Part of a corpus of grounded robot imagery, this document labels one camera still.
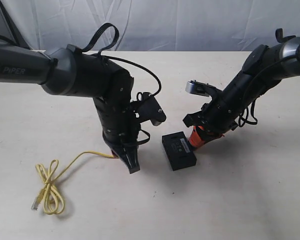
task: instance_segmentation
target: white fabric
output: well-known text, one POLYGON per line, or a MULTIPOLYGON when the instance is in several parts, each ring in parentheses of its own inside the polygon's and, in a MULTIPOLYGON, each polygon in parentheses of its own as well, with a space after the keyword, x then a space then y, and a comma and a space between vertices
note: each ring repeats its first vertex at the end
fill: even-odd
MULTIPOLYGON (((300 0, 2 0, 34 49, 84 47, 105 22, 120 51, 250 51, 300 36, 300 0)), ((110 43, 106 36, 94 49, 110 43)))

